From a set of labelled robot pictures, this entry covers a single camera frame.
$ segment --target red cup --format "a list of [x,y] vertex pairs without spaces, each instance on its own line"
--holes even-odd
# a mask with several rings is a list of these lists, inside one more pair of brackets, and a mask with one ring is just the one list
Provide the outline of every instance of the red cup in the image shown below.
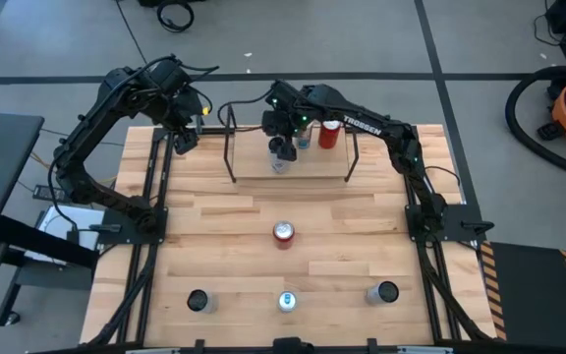
[[338,121],[326,121],[320,124],[320,136],[318,144],[321,148],[333,148],[338,142],[342,124]]

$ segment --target caster wheel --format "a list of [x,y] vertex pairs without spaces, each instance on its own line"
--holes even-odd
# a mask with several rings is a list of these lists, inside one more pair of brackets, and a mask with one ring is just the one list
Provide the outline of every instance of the caster wheel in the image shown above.
[[8,316],[8,320],[6,321],[6,324],[4,324],[4,326],[14,325],[18,323],[20,320],[21,320],[21,315],[17,314],[14,311],[11,311],[10,315]]

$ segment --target silver can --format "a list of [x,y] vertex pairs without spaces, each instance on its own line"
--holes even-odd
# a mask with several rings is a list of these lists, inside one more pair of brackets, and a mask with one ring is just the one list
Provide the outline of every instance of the silver can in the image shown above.
[[189,295],[187,306],[193,312],[211,314],[217,310],[217,297],[210,292],[196,289]]
[[300,130],[298,133],[296,133],[295,138],[296,138],[296,145],[297,147],[299,147],[299,149],[306,149],[306,148],[310,148],[311,145],[311,131],[313,131],[312,129],[312,123],[309,123],[305,129]]
[[268,151],[270,155],[270,165],[272,166],[272,171],[276,173],[285,173],[290,169],[290,161],[280,159],[276,155],[276,151],[279,147],[283,146],[283,138],[276,137],[270,140],[268,143]]
[[366,292],[366,301],[371,305],[389,304],[399,298],[399,288],[392,281],[382,281]]
[[296,309],[296,296],[291,291],[283,291],[279,296],[279,310],[283,313],[291,313]]

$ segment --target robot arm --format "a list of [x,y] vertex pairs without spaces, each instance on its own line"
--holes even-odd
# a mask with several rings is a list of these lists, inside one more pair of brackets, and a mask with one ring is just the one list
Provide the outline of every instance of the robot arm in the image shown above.
[[263,131],[268,136],[282,136],[286,142],[277,151],[279,158],[296,160],[292,137],[313,120],[337,120],[352,125],[386,143],[392,166],[408,179],[421,202],[422,228],[431,234],[443,229],[447,204],[429,182],[421,143],[410,124],[351,103],[328,85],[304,86],[298,91],[285,82],[276,81],[265,101],[274,109],[263,113]]
[[85,170],[85,160],[113,125],[123,117],[138,113],[149,117],[176,134],[175,150],[183,154],[194,148],[198,136],[187,128],[193,115],[201,114],[198,92],[189,86],[190,76],[173,56],[157,59],[147,67],[112,70],[102,82],[97,101],[61,145],[54,150],[56,180],[74,203],[98,203],[124,213],[143,233],[153,231],[156,216],[141,196],[126,197],[93,180]]

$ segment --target red soda can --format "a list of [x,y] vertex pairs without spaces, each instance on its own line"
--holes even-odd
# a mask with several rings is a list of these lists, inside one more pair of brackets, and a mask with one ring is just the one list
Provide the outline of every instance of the red soda can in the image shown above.
[[272,229],[274,243],[279,250],[287,250],[292,247],[294,240],[294,226],[290,221],[278,221]]
[[318,144],[321,148],[333,148],[338,142],[340,135],[340,127],[342,124],[338,121],[325,121],[320,125],[320,136]]

